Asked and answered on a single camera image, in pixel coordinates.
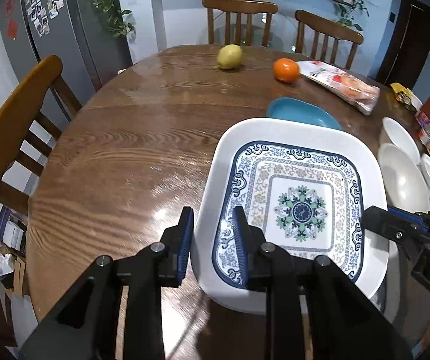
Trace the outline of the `large white bowl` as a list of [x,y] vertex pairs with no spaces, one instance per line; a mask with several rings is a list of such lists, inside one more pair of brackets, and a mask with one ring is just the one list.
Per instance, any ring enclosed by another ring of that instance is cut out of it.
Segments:
[[406,152],[393,144],[382,144],[378,149],[378,164],[391,205],[410,213],[430,210],[423,175]]

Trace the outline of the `white blue patterned square plate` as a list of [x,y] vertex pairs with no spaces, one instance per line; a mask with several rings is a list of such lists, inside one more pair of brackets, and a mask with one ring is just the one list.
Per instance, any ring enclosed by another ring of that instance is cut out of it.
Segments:
[[387,272],[388,243],[362,227],[371,206],[387,205],[377,159],[358,138],[281,119],[238,122],[220,138],[191,251],[199,286],[234,311],[261,314],[264,295],[247,290],[232,212],[295,257],[331,258],[372,297]]

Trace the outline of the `medium white bowl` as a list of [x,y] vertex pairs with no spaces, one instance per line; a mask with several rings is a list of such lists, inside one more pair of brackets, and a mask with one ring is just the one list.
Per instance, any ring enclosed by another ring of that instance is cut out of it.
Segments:
[[420,164],[421,155],[416,142],[408,131],[394,119],[383,118],[379,144],[393,144],[406,152],[416,165]]

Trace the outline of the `yellow snack packet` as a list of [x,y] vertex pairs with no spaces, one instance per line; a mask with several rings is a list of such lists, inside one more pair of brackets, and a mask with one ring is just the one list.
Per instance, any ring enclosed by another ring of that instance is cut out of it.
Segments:
[[422,101],[409,88],[405,88],[400,83],[392,83],[390,86],[396,100],[409,111],[417,113],[421,109]]

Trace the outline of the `white bread bag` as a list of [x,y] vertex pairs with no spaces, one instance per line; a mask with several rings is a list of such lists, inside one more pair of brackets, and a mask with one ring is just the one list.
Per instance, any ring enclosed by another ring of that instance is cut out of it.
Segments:
[[299,61],[298,65],[302,76],[328,89],[363,115],[369,116],[374,110],[380,94],[377,86],[322,61]]

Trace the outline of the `orange fruit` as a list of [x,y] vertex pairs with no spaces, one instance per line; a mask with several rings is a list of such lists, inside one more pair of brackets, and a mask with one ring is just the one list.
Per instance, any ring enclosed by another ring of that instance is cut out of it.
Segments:
[[279,58],[273,63],[273,75],[282,83],[292,84],[300,76],[300,67],[290,58]]

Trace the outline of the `yellow green pear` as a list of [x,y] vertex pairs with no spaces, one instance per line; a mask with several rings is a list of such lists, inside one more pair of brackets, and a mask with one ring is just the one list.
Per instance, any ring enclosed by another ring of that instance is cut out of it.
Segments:
[[233,70],[241,66],[242,59],[242,47],[235,44],[229,44],[219,50],[216,63],[222,70]]

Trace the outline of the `dark wooden door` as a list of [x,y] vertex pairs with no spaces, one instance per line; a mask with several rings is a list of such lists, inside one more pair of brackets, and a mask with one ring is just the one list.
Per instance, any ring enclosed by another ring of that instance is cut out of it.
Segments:
[[401,0],[394,31],[375,80],[412,89],[430,52],[430,7]]

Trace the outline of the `wooden chair left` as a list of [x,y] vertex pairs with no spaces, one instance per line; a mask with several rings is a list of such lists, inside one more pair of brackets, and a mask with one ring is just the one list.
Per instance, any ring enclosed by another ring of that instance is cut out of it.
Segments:
[[41,176],[44,165],[22,150],[28,143],[45,157],[52,148],[30,131],[37,122],[54,139],[61,137],[61,130],[42,113],[48,90],[54,90],[61,101],[75,116],[82,109],[70,87],[62,77],[63,64],[56,55],[38,63],[14,89],[0,108],[0,203],[22,215],[28,215],[29,195],[3,181],[3,176],[14,163],[21,164],[36,176]]

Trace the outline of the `wooden chair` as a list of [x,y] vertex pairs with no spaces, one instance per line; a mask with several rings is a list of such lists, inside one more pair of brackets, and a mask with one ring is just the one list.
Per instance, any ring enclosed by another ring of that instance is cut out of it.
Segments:
[[0,108],[0,203],[22,215],[28,215],[29,195],[3,181],[3,176],[14,163],[21,164],[36,176],[41,176],[44,165],[22,150],[28,143],[45,157],[52,148],[30,131],[37,122],[54,139],[61,137],[61,130],[42,113],[48,90],[54,90],[61,101],[75,116],[82,109],[70,87],[62,77],[63,64],[56,55],[38,63],[14,89]]
[[268,46],[272,19],[279,11],[275,3],[256,0],[202,0],[202,5],[207,11],[209,44],[215,43],[214,11],[220,11],[225,15],[224,44],[226,46],[231,43],[231,18],[234,17],[234,43],[238,46],[250,47],[253,40],[253,16],[255,15],[265,15],[261,45]]
[[295,20],[298,22],[298,28],[295,40],[295,52],[303,53],[305,28],[313,30],[312,46],[309,49],[309,57],[325,62],[329,41],[333,41],[330,54],[330,64],[335,64],[339,51],[339,43],[346,41],[351,43],[348,58],[344,65],[345,69],[350,69],[355,58],[358,46],[360,46],[364,38],[355,30],[344,27],[342,24],[337,24],[333,21],[325,19],[321,16],[312,14],[306,10],[297,10],[295,12]]

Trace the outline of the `wooden chair back right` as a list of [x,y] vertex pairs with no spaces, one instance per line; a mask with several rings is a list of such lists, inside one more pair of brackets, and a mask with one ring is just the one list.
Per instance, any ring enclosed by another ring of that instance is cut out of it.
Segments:
[[337,24],[333,21],[325,19],[321,16],[312,14],[306,10],[297,10],[295,12],[295,20],[298,22],[298,28],[295,40],[295,52],[303,53],[305,28],[313,30],[312,46],[309,49],[309,57],[325,62],[329,41],[333,41],[330,54],[330,64],[335,64],[339,51],[339,43],[346,41],[351,43],[348,58],[344,65],[345,69],[350,69],[355,58],[358,46],[360,46],[364,38],[355,30],[344,27],[342,24]]

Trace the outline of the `wooden chair back middle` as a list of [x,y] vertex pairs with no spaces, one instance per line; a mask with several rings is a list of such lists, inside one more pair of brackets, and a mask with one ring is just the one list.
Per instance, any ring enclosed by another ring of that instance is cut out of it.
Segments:
[[265,15],[261,45],[268,46],[272,19],[279,11],[275,3],[256,0],[202,0],[202,5],[207,11],[209,44],[215,43],[214,11],[220,11],[225,15],[224,44],[226,46],[231,43],[231,18],[234,17],[234,43],[238,46],[250,47],[253,40],[253,16],[255,15]]

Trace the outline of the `green hanging plant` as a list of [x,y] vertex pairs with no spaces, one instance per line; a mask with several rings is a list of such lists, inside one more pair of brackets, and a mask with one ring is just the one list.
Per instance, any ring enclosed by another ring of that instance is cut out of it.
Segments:
[[95,9],[96,15],[102,20],[104,27],[115,38],[125,38],[135,32],[135,25],[126,21],[132,13],[130,9],[122,9],[119,0],[88,0]]

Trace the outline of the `grey refrigerator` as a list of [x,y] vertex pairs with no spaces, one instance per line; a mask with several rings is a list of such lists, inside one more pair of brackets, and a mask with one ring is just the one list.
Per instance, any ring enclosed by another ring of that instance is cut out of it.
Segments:
[[88,0],[0,0],[0,31],[17,79],[56,55],[70,88],[92,93],[131,65],[126,38],[109,33]]

